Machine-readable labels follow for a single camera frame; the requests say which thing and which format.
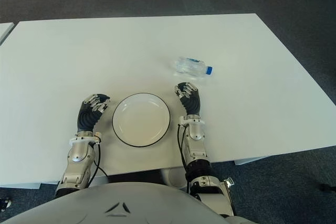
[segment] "tabletop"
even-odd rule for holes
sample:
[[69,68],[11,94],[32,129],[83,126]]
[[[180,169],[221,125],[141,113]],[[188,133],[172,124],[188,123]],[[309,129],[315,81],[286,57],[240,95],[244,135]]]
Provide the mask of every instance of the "tabletop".
[[[213,73],[178,74],[178,57]],[[182,166],[185,111],[174,94],[182,81],[199,88],[212,162],[335,145],[335,105],[256,14],[20,22],[0,62],[0,184],[59,180],[92,93],[112,99],[95,129],[108,174]],[[166,135],[144,148],[122,143],[111,124],[118,103],[139,92],[158,95],[171,114]]]
[[14,26],[14,23],[1,23],[0,24],[0,44],[13,26]]

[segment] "black cable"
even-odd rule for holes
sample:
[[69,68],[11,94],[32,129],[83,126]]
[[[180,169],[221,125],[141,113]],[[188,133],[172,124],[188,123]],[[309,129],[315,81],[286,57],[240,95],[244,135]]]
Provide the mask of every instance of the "black cable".
[[101,155],[101,153],[100,153],[100,144],[98,144],[98,163],[97,163],[97,168],[96,168],[95,172],[93,173],[92,178],[91,178],[90,181],[88,182],[88,187],[91,185],[91,183],[92,183],[94,177],[95,177],[96,174],[97,174],[97,171],[98,171],[98,168],[99,168],[99,165],[100,165],[100,155]]
[[187,194],[189,194],[189,182],[187,181]]
[[[180,150],[180,154],[181,154],[181,159],[182,159],[182,163],[183,163],[183,167],[185,169],[185,171],[187,171],[187,165],[183,156],[183,140],[184,140],[184,135],[185,135],[185,131],[187,129],[187,127],[184,127],[184,131],[183,131],[183,136],[182,136],[182,142],[180,143],[180,125],[177,126],[177,142],[179,144],[179,150]],[[189,181],[187,181],[187,194],[189,194]]]
[[180,150],[180,154],[181,154],[181,159],[182,159],[182,164],[185,170],[187,170],[187,164],[185,162],[184,156],[183,156],[183,152],[182,152],[182,144],[183,144],[183,139],[184,139],[184,134],[185,134],[185,130],[186,128],[184,128],[184,132],[183,132],[183,138],[182,138],[182,143],[180,143],[180,125],[177,126],[177,143],[179,144],[179,150]]
[[101,167],[99,167],[99,166],[97,165],[96,161],[94,160],[93,162],[94,162],[94,164],[98,167],[98,169],[100,169],[100,170],[105,174],[106,178],[109,179],[109,176],[107,175],[107,173],[106,173]]

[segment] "robot finger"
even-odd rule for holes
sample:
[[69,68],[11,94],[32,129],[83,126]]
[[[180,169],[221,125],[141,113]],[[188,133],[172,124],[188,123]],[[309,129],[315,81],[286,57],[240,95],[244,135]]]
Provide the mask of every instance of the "robot finger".
[[191,82],[185,83],[186,87],[188,87],[191,91],[197,91],[197,87],[193,85]]
[[184,97],[184,93],[181,91],[181,89],[178,86],[175,86],[175,94],[178,96],[178,98]]
[[84,104],[87,104],[87,103],[91,103],[91,101],[93,101],[95,98],[97,98],[98,95],[97,94],[92,94],[90,96],[88,96],[84,101],[83,103]]

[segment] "robotic arm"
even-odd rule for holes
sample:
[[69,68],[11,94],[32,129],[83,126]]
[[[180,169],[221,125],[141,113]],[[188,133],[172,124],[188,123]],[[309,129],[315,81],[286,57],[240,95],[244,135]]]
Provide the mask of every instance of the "robotic arm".
[[[201,102],[198,89],[190,82],[182,82],[175,86],[175,93],[186,109],[186,116],[180,117],[177,140],[190,194],[216,213],[233,216],[227,185],[216,177],[205,150],[204,121],[199,116]],[[184,127],[181,143],[180,127]]]
[[77,119],[77,134],[69,143],[72,148],[68,154],[68,166],[58,184],[55,198],[87,188],[91,184],[90,169],[96,156],[93,146],[97,144],[100,152],[101,141],[99,132],[93,135],[93,127],[109,102],[110,98],[104,94],[93,94],[83,101]]

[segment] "silver metal joint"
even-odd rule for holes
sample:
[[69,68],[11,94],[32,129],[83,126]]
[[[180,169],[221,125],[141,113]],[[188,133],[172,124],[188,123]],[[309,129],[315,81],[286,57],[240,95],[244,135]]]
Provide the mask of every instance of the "silver metal joint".
[[76,136],[93,136],[93,132],[92,131],[79,131],[77,132]]

